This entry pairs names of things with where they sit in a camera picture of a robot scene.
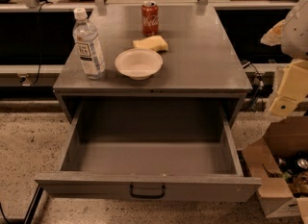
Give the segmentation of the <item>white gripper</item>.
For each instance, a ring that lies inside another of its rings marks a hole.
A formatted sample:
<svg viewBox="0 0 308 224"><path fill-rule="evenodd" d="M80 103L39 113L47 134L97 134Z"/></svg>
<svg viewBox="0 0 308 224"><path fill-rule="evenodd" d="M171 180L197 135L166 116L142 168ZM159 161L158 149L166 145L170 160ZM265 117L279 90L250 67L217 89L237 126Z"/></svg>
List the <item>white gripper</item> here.
<svg viewBox="0 0 308 224"><path fill-rule="evenodd" d="M269 104L271 115L288 116L308 95L308 0L298 0L285 20L261 37L261 43L281 44L284 54L297 58L281 70L282 77Z"/></svg>

